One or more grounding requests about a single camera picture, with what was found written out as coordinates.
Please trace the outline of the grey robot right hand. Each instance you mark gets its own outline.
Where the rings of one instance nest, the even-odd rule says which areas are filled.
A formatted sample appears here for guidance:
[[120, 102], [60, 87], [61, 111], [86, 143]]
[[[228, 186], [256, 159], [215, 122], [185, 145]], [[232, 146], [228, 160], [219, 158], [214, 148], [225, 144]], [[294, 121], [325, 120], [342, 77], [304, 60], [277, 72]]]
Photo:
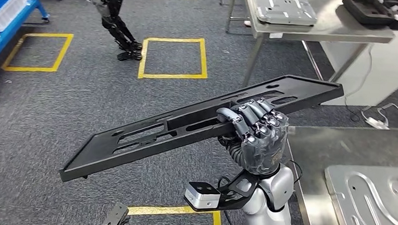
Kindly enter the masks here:
[[263, 97], [217, 109], [217, 119], [233, 125], [235, 132], [218, 137], [240, 167], [256, 175], [271, 174], [282, 159], [288, 136], [288, 117], [274, 110]]

